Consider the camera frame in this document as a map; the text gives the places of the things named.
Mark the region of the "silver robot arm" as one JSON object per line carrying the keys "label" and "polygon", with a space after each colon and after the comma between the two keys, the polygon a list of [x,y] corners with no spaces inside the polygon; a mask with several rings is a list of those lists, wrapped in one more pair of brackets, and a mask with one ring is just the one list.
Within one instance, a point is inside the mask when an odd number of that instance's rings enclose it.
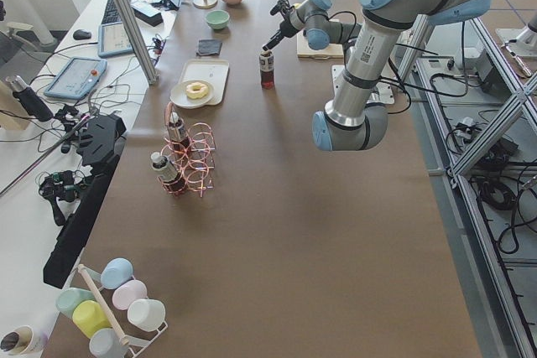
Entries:
{"label": "silver robot arm", "polygon": [[388,113],[379,101],[371,101],[383,67],[400,34],[410,29],[420,15],[434,25],[463,22],[483,15],[491,0],[359,0],[361,24],[333,22],[328,17],[331,0],[304,0],[293,6],[278,0],[271,14],[279,13],[278,31],[263,49],[274,48],[282,39],[303,31],[311,49],[328,44],[354,44],[347,51],[339,75],[341,84],[332,100],[312,119],[315,145],[324,151],[366,150],[383,139]]}
{"label": "silver robot arm", "polygon": [[331,19],[328,14],[332,0],[304,0],[292,5],[289,0],[278,0],[270,10],[270,15],[279,13],[282,21],[276,33],[263,45],[263,50],[271,50],[284,38],[293,38],[303,32],[310,49],[322,50],[329,44],[345,44],[355,39],[361,24],[352,13],[352,23],[343,23]]}

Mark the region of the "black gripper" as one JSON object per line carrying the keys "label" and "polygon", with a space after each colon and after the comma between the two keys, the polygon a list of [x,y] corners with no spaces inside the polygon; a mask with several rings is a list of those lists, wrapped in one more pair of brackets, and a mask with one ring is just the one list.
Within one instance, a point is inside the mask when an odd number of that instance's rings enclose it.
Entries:
{"label": "black gripper", "polygon": [[[275,16],[280,14],[282,18],[290,18],[290,16],[295,12],[295,6],[289,3],[289,0],[278,0],[276,4],[271,8],[269,14]],[[263,50],[271,50],[275,48],[282,40],[284,36],[278,30],[274,35],[272,35],[269,41],[263,45]]]}

